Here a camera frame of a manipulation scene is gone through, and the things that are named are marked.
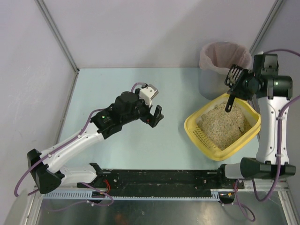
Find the sawdust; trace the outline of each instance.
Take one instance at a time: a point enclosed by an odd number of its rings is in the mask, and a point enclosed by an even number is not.
[[[251,129],[251,125],[236,104],[233,104],[231,112],[225,112],[225,107],[226,102],[216,105],[214,109],[202,115],[198,122],[200,129],[221,150]]]

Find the yellow plastic tray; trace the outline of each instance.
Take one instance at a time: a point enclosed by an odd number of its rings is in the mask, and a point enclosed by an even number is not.
[[[227,102],[228,98],[228,94],[223,94],[220,97],[217,97],[216,99],[209,102],[206,106],[189,116],[184,123],[184,129],[192,142],[207,157],[215,161],[223,161],[232,156],[243,146],[245,146],[252,138],[254,138],[261,128],[260,114],[258,114],[251,107],[251,105],[247,103],[247,101],[236,98],[234,101],[235,104],[242,110],[252,128],[226,149],[221,150],[219,147],[217,147],[198,127],[197,123],[201,119],[201,116],[203,114],[212,110],[215,105],[218,105],[225,101]]]

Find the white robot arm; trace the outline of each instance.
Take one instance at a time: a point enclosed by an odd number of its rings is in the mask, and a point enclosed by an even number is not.
[[[230,87],[230,97],[225,109],[227,112],[235,98],[251,100],[256,94],[261,114],[261,130],[256,158],[243,158],[240,163],[222,165],[224,176],[243,180],[274,179],[278,170],[281,178],[293,176],[296,168],[289,164],[286,150],[286,118],[293,81],[289,76],[278,75],[277,55],[256,55],[253,71],[233,65],[225,84]]]
[[[68,139],[41,152],[36,149],[27,154],[30,173],[41,194],[61,184],[92,183],[102,171],[96,163],[76,168],[64,164],[87,147],[121,131],[122,126],[137,119],[155,127],[163,119],[161,106],[151,115],[152,100],[158,90],[151,84],[133,92],[123,92],[108,108],[93,111],[84,128]]]

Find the white wall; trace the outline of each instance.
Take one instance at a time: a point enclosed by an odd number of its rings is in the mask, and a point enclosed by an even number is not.
[[[0,224],[28,168],[26,154],[53,145],[75,76],[33,0],[0,7]],[[23,188],[33,188],[28,177]]]
[[[252,45],[275,0],[45,0],[78,67],[197,67],[210,41]]]
[[[257,51],[288,48],[300,53],[300,1],[286,1],[270,31]],[[278,52],[279,74],[293,79],[293,96],[300,95],[300,58],[290,53]],[[290,164],[295,165],[296,175],[288,179],[293,199],[300,212],[300,101],[293,104],[288,113],[287,151]]]

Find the gray trash can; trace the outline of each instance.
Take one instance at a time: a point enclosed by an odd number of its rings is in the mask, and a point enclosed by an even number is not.
[[[213,100],[228,91],[224,81],[232,64],[251,68],[252,56],[245,46],[214,42],[202,48],[199,62],[199,92],[202,96]]]

